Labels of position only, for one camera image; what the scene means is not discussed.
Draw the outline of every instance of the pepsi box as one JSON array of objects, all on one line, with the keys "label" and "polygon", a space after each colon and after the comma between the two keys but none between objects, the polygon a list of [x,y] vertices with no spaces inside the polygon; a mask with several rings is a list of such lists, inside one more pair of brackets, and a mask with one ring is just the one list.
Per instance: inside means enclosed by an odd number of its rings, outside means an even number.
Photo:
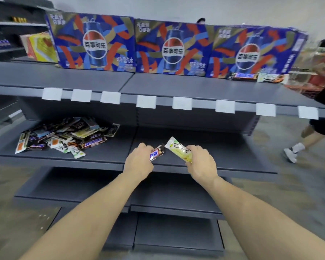
[{"label": "pepsi box", "polygon": [[47,12],[46,18],[63,68],[135,72],[132,17]]},{"label": "pepsi box", "polygon": [[289,72],[308,36],[297,29],[215,26],[206,77],[253,80]]},{"label": "pepsi box", "polygon": [[210,25],[135,19],[136,72],[203,77],[213,31]]}]

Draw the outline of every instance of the hand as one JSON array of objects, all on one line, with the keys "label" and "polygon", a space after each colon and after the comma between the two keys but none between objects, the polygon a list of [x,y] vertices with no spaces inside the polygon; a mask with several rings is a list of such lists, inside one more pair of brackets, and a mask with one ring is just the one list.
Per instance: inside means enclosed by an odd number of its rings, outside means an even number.
[{"label": "hand", "polygon": [[124,173],[143,181],[153,170],[153,164],[149,161],[150,153],[154,148],[140,143],[125,160]]},{"label": "hand", "polygon": [[218,177],[216,162],[209,155],[208,150],[200,146],[189,145],[187,148],[191,150],[193,161],[192,163],[185,163],[188,167],[188,172],[197,183],[206,189]]}]

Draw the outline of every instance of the left arm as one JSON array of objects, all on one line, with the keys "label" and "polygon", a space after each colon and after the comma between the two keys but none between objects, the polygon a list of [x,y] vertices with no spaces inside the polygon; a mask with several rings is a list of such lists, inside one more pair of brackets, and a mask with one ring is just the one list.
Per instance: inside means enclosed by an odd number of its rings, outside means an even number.
[{"label": "left arm", "polygon": [[65,215],[20,260],[96,259],[129,196],[153,170],[152,150],[141,143],[116,179]]}]

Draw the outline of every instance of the pile of candy bars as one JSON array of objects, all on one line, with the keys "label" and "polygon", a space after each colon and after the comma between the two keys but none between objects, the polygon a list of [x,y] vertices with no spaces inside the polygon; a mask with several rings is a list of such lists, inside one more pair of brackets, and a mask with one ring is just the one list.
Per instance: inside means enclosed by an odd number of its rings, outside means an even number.
[{"label": "pile of candy bars", "polygon": [[64,118],[60,122],[41,124],[19,137],[16,154],[25,150],[50,147],[63,153],[71,152],[75,159],[85,156],[84,149],[94,147],[114,137],[119,124],[101,124],[89,117]]}]

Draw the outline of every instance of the person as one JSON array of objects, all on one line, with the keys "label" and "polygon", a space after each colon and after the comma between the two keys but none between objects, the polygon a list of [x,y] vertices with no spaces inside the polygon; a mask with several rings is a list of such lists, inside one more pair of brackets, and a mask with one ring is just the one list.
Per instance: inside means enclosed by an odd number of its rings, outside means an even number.
[{"label": "person", "polygon": [[[316,65],[313,70],[325,77],[325,63]],[[315,100],[325,105],[325,88],[316,95]],[[309,125],[301,133],[302,141],[290,148],[283,149],[283,155],[292,163],[297,162],[297,154],[310,148],[325,138],[325,118],[310,120]]]},{"label": "person", "polygon": [[[219,206],[249,259],[325,259],[325,241],[219,177],[206,149],[187,148],[193,159],[188,172]],[[116,179],[65,215],[20,260],[96,259],[129,196],[153,170],[152,150],[140,143]]]},{"label": "person", "polygon": [[204,25],[206,23],[206,19],[200,18],[196,23],[199,23],[201,25]]}]

